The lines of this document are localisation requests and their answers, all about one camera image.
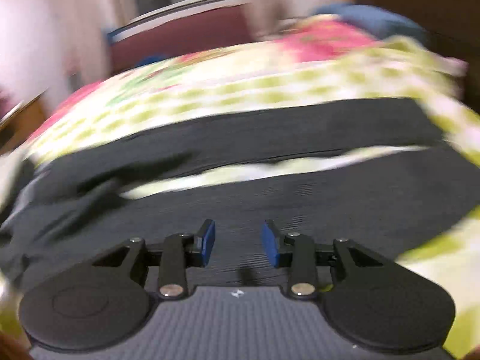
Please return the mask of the dark grey checked pants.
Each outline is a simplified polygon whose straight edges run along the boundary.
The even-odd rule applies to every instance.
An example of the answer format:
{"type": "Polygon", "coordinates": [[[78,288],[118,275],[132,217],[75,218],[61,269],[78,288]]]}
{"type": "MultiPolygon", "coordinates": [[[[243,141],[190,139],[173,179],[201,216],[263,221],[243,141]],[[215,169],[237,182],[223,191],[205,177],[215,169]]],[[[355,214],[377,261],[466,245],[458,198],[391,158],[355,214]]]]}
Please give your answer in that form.
{"type": "Polygon", "coordinates": [[[1,270],[21,290],[133,236],[160,242],[213,219],[209,284],[280,284],[265,219],[394,258],[479,204],[479,168],[411,99],[351,99],[193,119],[34,168],[1,225],[1,270]]]}

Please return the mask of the green white checkered bedsheet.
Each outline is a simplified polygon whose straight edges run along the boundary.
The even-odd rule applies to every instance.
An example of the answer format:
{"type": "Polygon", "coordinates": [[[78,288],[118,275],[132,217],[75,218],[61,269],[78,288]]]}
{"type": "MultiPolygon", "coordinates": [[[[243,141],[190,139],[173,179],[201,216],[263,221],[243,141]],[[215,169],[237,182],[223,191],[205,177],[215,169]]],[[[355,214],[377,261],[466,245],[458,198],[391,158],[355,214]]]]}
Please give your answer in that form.
{"type": "MultiPolygon", "coordinates": [[[[26,163],[43,167],[193,119],[351,99],[413,100],[479,169],[479,117],[457,98],[461,74],[459,64],[407,37],[325,61],[296,62],[265,42],[139,67],[96,85],[13,153],[1,227],[16,207],[26,163]]],[[[334,247],[329,267],[310,256],[273,267],[261,229],[268,267],[284,276],[279,284],[201,281],[217,226],[203,268],[149,267],[146,246],[167,236],[154,243],[133,236],[27,290],[1,269],[1,357],[453,359],[479,343],[470,329],[479,312],[479,203],[394,258],[352,238],[308,235],[334,247]]]]}

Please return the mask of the pink floral blanket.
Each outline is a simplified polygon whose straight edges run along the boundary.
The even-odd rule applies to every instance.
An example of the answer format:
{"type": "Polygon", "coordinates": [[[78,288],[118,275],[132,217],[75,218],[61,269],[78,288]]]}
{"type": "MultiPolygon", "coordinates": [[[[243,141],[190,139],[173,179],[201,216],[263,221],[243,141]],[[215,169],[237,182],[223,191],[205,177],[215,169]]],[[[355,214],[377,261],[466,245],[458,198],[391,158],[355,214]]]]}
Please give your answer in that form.
{"type": "Polygon", "coordinates": [[[296,62],[336,59],[370,47],[377,39],[340,19],[315,19],[296,24],[291,33],[277,41],[296,62]]]}

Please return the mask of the wooden desk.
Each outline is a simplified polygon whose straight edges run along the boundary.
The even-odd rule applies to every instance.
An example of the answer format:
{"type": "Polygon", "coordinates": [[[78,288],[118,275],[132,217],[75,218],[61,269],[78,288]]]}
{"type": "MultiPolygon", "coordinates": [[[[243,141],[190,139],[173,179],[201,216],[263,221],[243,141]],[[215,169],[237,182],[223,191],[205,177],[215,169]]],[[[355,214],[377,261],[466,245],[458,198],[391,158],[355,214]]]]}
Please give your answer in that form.
{"type": "Polygon", "coordinates": [[[21,146],[47,120],[44,96],[20,102],[1,119],[1,155],[21,146]]]}

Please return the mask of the blue pillow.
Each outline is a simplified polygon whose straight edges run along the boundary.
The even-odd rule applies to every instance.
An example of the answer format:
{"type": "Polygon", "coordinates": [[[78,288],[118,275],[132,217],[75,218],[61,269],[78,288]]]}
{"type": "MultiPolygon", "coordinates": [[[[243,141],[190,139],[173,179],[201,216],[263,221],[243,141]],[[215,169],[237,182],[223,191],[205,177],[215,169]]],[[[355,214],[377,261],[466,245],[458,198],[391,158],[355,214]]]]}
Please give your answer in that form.
{"type": "Polygon", "coordinates": [[[343,22],[358,27],[377,39],[400,35],[413,38],[422,45],[428,42],[428,33],[419,24],[380,7],[335,2],[318,7],[312,14],[337,15],[343,22]]]}

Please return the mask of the beige curtain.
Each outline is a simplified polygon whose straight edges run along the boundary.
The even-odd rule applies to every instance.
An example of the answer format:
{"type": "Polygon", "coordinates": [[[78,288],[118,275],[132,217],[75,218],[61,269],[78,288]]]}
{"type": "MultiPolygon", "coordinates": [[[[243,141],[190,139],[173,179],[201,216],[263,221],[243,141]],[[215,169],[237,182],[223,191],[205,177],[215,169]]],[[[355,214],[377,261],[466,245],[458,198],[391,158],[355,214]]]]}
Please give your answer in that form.
{"type": "Polygon", "coordinates": [[[110,74],[107,33],[137,16],[135,0],[55,0],[64,61],[82,84],[104,80],[110,74]]]}

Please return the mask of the wooden headboard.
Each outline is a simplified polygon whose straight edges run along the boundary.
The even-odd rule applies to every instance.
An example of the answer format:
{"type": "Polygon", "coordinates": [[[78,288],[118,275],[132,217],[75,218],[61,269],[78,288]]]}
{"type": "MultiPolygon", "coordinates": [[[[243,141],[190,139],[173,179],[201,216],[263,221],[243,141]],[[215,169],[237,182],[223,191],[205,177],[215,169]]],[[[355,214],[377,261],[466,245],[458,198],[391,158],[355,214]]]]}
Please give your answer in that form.
{"type": "Polygon", "coordinates": [[[423,27],[434,52],[468,63],[463,102],[479,110],[479,0],[356,0],[406,16],[423,27]]]}

